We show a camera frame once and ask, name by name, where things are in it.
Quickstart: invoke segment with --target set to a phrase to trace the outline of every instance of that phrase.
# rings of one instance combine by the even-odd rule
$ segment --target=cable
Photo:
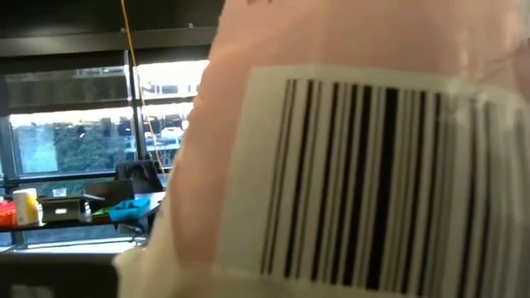
[[[125,23],[125,34],[127,36],[128,48],[129,48],[129,51],[131,52],[132,69],[134,70],[133,73],[134,73],[134,76],[136,77],[135,80],[136,80],[138,86],[140,86],[140,88],[139,88],[140,89],[140,92],[139,92],[140,101],[142,102],[142,106],[145,107],[146,103],[145,103],[145,100],[144,100],[143,94],[142,94],[142,87],[141,87],[142,83],[140,82],[140,75],[139,75],[138,69],[137,69],[136,55],[134,53],[134,46],[133,46],[133,37],[131,35],[131,29],[129,27],[129,20],[128,20],[128,15],[127,15],[127,8],[125,6],[125,1],[126,0],[120,0],[120,2],[122,4],[123,22]],[[161,161],[161,158],[160,158],[160,154],[158,153],[157,137],[155,136],[155,132],[152,129],[151,119],[147,120],[147,124],[149,126],[149,132],[151,133],[152,140],[153,140],[153,145],[155,147],[155,158],[157,159],[157,162],[158,162],[158,164],[161,167],[162,176],[164,177],[164,181],[167,182],[166,172],[164,171],[164,167],[162,166],[162,161]]]

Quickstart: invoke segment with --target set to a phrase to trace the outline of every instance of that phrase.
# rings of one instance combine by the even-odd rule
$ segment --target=desk
[[[159,192],[159,193],[151,193],[151,194],[137,194],[135,195],[135,199],[149,199],[151,201],[149,205],[149,210],[140,218],[145,219],[149,217],[153,217],[153,215],[158,211],[160,201],[164,199],[164,196],[166,195],[165,192]],[[9,233],[9,232],[24,232],[24,231],[34,231],[39,229],[49,229],[49,228],[74,228],[74,227],[93,227],[93,226],[100,226],[100,225],[108,225],[108,224],[131,224],[135,225],[137,224],[138,220],[127,220],[122,222],[95,222],[95,223],[83,223],[83,222],[76,222],[76,221],[69,221],[64,223],[35,223],[35,224],[28,224],[25,226],[13,226],[13,227],[0,227],[0,233]]]

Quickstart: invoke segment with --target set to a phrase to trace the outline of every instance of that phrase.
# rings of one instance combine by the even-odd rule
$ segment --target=pink plastic bag
[[[120,296],[530,295],[520,15],[227,0]]]

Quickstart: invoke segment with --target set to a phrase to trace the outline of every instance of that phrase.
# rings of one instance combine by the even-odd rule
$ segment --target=black barcode lines
[[[288,80],[262,273],[405,296],[530,296],[527,115],[431,90]]]

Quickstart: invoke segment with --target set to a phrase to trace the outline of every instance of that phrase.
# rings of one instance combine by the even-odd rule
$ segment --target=blue object
[[[128,199],[112,207],[108,217],[112,222],[140,219],[148,210],[150,199]]]

